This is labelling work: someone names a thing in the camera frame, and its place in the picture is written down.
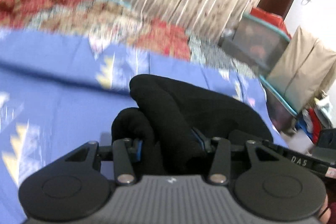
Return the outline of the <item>right hand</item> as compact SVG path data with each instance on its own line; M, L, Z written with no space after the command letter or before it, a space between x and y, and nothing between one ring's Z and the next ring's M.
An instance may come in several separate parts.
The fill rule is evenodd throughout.
M336 224L335 202L329 203L329 196L326 195L322 208L319 211L318 219L321 223Z

